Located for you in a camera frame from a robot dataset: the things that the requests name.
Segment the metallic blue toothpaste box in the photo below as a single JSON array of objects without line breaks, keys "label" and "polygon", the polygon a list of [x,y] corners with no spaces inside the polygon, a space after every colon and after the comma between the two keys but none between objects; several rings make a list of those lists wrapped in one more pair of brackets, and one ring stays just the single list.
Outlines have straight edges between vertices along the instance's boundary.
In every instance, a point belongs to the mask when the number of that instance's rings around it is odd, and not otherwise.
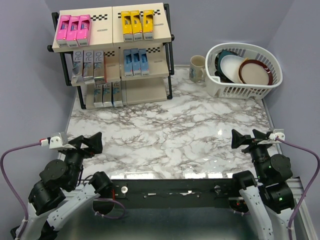
[{"label": "metallic blue toothpaste box", "polygon": [[102,108],[103,107],[103,86],[98,85],[95,86],[93,92],[93,105],[95,108]]},{"label": "metallic blue toothpaste box", "polygon": [[109,108],[113,106],[112,103],[112,84],[106,83],[102,87],[102,104],[105,108]]},{"label": "metallic blue toothpaste box", "polygon": [[123,106],[121,82],[115,81],[112,83],[112,103],[114,107]]}]

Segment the red metallic toothpaste box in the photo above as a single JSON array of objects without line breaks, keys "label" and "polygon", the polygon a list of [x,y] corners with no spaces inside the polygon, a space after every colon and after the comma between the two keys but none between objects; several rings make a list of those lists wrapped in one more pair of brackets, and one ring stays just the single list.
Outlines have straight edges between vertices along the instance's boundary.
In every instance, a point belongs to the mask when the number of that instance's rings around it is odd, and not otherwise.
[{"label": "red metallic toothpaste box", "polygon": [[72,55],[71,85],[79,86],[83,80],[84,51],[75,50]]}]

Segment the light blue toothpaste box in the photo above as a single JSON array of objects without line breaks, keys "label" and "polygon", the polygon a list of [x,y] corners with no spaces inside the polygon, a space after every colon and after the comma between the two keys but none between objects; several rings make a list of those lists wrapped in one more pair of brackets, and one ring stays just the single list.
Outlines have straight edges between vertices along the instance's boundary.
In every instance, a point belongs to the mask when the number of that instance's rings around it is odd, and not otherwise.
[{"label": "light blue toothpaste box", "polygon": [[123,69],[125,77],[133,76],[133,60],[130,49],[123,50]]}]

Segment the silver foil toothpaste box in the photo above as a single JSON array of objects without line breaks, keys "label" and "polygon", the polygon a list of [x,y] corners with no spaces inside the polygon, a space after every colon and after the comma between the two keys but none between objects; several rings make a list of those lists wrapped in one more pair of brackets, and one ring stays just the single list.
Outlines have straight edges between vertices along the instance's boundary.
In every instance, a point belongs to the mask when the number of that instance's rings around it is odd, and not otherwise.
[{"label": "silver foil toothpaste box", "polygon": [[94,81],[94,51],[83,52],[83,81],[86,85]]}]

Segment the pink toothpaste box diagonal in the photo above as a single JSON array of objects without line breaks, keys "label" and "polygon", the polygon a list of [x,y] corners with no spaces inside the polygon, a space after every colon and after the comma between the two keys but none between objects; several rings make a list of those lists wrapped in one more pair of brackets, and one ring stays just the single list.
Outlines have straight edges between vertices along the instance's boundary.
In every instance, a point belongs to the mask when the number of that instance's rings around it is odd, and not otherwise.
[{"label": "pink toothpaste box diagonal", "polygon": [[56,29],[55,41],[59,47],[67,47],[67,33],[71,15],[61,15]]}]

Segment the pink toothpaste box long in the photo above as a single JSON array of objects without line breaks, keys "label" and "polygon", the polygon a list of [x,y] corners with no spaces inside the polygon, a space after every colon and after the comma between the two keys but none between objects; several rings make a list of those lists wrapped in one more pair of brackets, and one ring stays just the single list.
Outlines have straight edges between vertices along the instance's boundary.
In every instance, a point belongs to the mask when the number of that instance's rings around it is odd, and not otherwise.
[{"label": "pink toothpaste box long", "polygon": [[77,42],[79,20],[79,16],[71,16],[69,19],[69,25],[66,36],[66,43],[69,48],[75,48],[79,46]]}]

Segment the yellow toothpaste box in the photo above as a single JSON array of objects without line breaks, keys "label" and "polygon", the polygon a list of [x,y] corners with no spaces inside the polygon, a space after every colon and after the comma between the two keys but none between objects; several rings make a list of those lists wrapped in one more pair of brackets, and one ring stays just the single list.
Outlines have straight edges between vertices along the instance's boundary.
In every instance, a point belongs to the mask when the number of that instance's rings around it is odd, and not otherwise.
[{"label": "yellow toothpaste box", "polygon": [[132,42],[134,38],[133,38],[131,14],[129,11],[121,12],[121,23],[122,23],[123,41]]},{"label": "yellow toothpaste box", "polygon": [[143,29],[140,19],[140,11],[133,10],[130,11],[131,25],[132,25],[132,35],[134,41],[141,41],[143,39]]},{"label": "yellow toothpaste box", "polygon": [[153,10],[144,10],[143,11],[143,38],[145,40],[154,39],[154,11]]}]

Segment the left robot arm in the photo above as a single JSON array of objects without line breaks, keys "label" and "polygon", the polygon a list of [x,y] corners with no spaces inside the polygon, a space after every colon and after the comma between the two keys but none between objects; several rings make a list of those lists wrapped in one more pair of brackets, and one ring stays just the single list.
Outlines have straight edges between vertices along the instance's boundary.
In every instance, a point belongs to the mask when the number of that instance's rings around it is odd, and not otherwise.
[{"label": "left robot arm", "polygon": [[66,198],[64,192],[76,189],[84,159],[102,153],[101,132],[91,137],[80,135],[72,140],[59,132],[40,140],[39,145],[57,150],[65,158],[50,161],[39,174],[40,180],[34,184],[28,204],[23,208],[25,216],[20,226],[10,231],[15,240],[53,240],[76,210],[95,198],[108,197],[112,193],[112,181],[105,172],[98,171],[76,196],[61,205]]}]

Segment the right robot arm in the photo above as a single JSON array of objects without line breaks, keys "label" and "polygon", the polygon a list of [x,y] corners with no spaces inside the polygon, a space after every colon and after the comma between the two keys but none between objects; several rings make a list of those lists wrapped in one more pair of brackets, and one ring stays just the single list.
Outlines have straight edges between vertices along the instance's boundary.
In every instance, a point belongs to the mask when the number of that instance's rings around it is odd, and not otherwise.
[{"label": "right robot arm", "polygon": [[273,144],[285,140],[285,133],[282,129],[252,132],[242,135],[235,129],[231,131],[232,149],[245,146],[242,153],[250,154],[256,174],[249,170],[233,174],[230,191],[243,198],[260,240],[292,240],[295,234],[290,218],[295,200],[287,184],[293,176],[291,161],[283,154],[268,152]]}]

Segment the beige three-tier shelf rack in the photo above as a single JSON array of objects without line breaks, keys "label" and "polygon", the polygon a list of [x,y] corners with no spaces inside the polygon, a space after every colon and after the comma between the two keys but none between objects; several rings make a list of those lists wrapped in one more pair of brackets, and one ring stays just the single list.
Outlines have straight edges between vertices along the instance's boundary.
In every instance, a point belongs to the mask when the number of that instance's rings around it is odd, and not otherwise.
[{"label": "beige three-tier shelf rack", "polygon": [[[143,28],[144,10],[153,10],[153,39],[127,41],[123,39],[122,11],[140,11]],[[90,15],[91,31],[88,46],[59,47],[56,43],[56,30],[60,16]],[[55,35],[53,43],[47,47],[48,51],[60,55],[64,80],[67,86],[72,86],[73,52],[94,51],[104,52],[105,84],[120,82],[122,102],[125,105],[152,103],[172,98],[171,76],[174,74],[171,33],[170,8],[165,3],[149,3],[124,6],[108,6],[96,8],[61,10],[52,13]],[[149,75],[125,76],[124,50],[146,49]],[[82,109],[99,109],[94,106],[95,81],[85,84],[83,81],[76,87]]]}]

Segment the white plastic dish basket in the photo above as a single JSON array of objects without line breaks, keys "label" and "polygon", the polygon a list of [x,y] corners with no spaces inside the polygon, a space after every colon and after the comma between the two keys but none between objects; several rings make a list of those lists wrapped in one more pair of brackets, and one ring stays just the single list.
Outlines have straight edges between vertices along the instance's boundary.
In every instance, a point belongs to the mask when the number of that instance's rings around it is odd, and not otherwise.
[{"label": "white plastic dish basket", "polygon": [[[231,51],[240,57],[257,60],[265,64],[270,69],[273,77],[271,85],[222,82],[221,78],[215,75],[217,71],[215,59],[223,50]],[[205,71],[205,84],[208,94],[219,98],[254,98],[261,100],[283,81],[281,65],[270,51],[263,47],[243,42],[227,42],[213,46],[205,57]]]}]

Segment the dark teal bowl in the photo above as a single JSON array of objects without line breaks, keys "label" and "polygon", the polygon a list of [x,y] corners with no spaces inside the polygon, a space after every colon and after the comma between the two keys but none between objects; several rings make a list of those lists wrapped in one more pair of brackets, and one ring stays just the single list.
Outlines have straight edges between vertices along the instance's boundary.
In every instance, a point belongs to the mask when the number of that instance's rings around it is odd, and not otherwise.
[{"label": "dark teal bowl", "polygon": [[221,61],[225,56],[240,56],[239,54],[233,52],[233,51],[229,51],[229,50],[222,50],[220,53],[217,54],[217,56],[215,57],[214,60],[214,64],[215,64],[215,68],[216,70],[221,74],[222,70],[221,70]]}]

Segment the white plate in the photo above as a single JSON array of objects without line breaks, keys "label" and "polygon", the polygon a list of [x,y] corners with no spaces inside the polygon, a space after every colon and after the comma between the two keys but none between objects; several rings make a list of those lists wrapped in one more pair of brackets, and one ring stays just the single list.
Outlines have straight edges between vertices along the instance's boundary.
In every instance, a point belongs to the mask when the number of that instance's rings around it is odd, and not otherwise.
[{"label": "white plate", "polygon": [[239,69],[245,61],[243,57],[237,55],[226,55],[220,61],[220,69],[224,76],[235,84],[241,84]]}]

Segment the cream ceramic mug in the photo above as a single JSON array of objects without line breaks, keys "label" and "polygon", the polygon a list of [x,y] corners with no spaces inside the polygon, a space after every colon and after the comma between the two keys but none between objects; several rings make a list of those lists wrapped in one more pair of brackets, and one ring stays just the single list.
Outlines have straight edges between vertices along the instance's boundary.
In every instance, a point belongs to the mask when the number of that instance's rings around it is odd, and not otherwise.
[{"label": "cream ceramic mug", "polygon": [[194,55],[190,58],[189,79],[192,82],[203,81],[206,78],[206,59],[201,55]]}]

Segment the black base bar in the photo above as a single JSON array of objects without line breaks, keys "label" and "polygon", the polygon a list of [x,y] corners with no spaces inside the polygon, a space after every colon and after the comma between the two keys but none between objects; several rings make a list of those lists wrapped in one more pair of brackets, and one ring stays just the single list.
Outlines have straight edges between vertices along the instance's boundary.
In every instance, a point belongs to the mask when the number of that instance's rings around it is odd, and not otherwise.
[{"label": "black base bar", "polygon": [[242,199],[231,178],[89,180],[103,197],[114,198],[126,209],[229,208]]}]

